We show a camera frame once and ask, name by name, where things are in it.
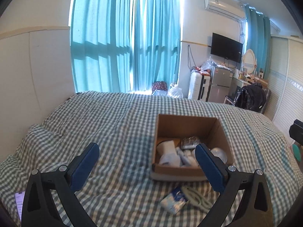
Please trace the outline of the white ointment tube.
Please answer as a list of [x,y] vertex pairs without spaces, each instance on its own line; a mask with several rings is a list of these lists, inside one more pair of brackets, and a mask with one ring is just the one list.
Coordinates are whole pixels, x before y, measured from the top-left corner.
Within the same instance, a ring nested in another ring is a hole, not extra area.
[[199,167],[199,163],[193,156],[190,150],[182,150],[180,147],[176,147],[176,153],[181,159],[182,166],[197,168]]

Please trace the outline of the white slatted wardrobe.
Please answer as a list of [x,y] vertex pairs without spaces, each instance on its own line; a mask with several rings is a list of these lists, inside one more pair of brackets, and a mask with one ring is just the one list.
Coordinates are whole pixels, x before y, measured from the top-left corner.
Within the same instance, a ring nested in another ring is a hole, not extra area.
[[302,121],[302,40],[271,36],[268,88],[271,91],[265,116],[284,134],[288,144],[290,126]]

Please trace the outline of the black clothes on chair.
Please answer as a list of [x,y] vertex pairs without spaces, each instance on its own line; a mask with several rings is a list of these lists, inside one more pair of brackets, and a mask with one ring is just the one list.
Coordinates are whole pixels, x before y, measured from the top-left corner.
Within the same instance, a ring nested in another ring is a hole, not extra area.
[[233,95],[227,95],[225,97],[224,103],[264,114],[270,97],[271,90],[263,88],[262,84],[254,83],[243,86],[242,88],[238,87]]

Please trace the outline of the wooden vanity desk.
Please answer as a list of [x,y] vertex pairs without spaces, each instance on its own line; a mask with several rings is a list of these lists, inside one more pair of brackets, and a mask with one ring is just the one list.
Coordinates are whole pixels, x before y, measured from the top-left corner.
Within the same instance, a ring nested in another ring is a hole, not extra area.
[[244,75],[243,72],[235,73],[232,79],[232,85],[238,86],[240,88],[251,85],[251,84],[261,84],[262,87],[265,89],[268,87],[268,81],[261,79],[259,77],[256,77],[251,74]]

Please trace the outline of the checkered bed cover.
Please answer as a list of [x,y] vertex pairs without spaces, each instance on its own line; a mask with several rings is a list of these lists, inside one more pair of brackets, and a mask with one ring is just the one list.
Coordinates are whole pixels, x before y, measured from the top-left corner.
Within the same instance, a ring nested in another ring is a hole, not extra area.
[[204,213],[186,205],[172,215],[159,205],[176,184],[150,177],[158,114],[215,117],[231,146],[235,167],[264,171],[279,224],[302,188],[302,173],[283,133],[266,116],[219,103],[123,93],[84,92],[30,127],[1,163],[1,202],[20,225],[15,193],[33,169],[54,171],[90,142],[100,157],[77,198],[97,226],[197,226]]

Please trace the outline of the blue white tissue pack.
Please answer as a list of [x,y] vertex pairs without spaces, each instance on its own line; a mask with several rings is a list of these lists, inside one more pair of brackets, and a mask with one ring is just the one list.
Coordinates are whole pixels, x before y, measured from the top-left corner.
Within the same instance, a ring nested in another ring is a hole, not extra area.
[[188,204],[188,199],[182,191],[181,186],[178,186],[173,189],[159,203],[162,208],[164,208],[167,212],[173,215],[180,212],[186,204]]

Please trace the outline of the oval white vanity mirror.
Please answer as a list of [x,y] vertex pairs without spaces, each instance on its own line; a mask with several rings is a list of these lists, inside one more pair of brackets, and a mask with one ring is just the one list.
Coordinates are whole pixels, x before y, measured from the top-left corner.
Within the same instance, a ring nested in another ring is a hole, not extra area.
[[253,74],[257,67],[257,59],[252,49],[247,49],[242,57],[242,70],[246,74]]

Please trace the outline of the silver mini fridge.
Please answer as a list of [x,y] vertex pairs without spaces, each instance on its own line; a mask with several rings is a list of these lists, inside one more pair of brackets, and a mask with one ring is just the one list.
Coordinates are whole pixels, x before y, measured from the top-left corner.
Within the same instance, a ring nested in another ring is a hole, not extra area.
[[213,103],[223,103],[228,95],[233,72],[229,68],[215,66],[211,70],[211,83],[207,101]]

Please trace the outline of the brown cardboard box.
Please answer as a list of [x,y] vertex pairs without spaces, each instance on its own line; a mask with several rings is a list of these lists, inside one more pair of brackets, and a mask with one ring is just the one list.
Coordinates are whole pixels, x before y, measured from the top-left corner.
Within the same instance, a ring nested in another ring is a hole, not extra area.
[[204,181],[206,177],[194,160],[193,150],[205,144],[226,165],[234,158],[223,129],[214,117],[159,114],[156,119],[151,178],[157,181]]

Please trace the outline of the white suitcase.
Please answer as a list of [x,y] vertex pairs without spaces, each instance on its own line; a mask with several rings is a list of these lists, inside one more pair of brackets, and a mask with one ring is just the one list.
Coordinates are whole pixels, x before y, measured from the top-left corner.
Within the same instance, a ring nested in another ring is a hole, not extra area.
[[210,76],[192,72],[187,98],[189,100],[206,101],[209,91]]

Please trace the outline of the teal side curtain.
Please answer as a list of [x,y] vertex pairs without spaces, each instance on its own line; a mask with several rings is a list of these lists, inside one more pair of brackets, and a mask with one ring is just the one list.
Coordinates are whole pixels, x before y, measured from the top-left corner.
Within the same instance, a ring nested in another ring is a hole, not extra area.
[[263,70],[263,78],[268,79],[271,56],[270,20],[255,8],[245,5],[245,16],[248,23],[247,49],[251,49],[256,57],[256,72]]

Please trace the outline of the white plastic bag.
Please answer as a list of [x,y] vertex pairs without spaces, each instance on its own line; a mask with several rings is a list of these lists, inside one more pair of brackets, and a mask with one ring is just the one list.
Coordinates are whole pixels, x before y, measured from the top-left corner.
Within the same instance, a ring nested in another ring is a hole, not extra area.
[[167,92],[167,96],[172,98],[183,98],[182,89],[178,84],[170,84],[170,89]]

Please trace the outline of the white air conditioner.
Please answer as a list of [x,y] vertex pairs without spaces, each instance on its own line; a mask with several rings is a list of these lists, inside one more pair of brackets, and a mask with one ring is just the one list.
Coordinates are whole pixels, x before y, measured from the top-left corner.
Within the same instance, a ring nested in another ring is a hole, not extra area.
[[204,0],[205,9],[227,16],[239,22],[245,21],[245,12],[240,7],[234,7],[219,0]]

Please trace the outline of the red patterned bag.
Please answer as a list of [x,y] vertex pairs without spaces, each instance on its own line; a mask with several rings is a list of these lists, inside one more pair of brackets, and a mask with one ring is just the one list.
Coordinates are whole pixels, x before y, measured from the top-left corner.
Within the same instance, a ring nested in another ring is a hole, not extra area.
[[167,83],[165,81],[156,81],[151,86],[151,92],[154,94],[156,91],[168,91]]

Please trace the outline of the teal window curtain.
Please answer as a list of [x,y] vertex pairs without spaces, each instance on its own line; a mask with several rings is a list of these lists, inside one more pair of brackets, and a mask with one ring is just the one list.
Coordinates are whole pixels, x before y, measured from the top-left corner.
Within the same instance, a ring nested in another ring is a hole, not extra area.
[[76,91],[144,92],[178,81],[180,0],[72,0]]

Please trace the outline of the black wall television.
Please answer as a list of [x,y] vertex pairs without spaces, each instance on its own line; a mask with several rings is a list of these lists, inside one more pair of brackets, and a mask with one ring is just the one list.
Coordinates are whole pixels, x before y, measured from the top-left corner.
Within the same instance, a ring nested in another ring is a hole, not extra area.
[[211,55],[241,63],[243,44],[223,35],[213,33]]

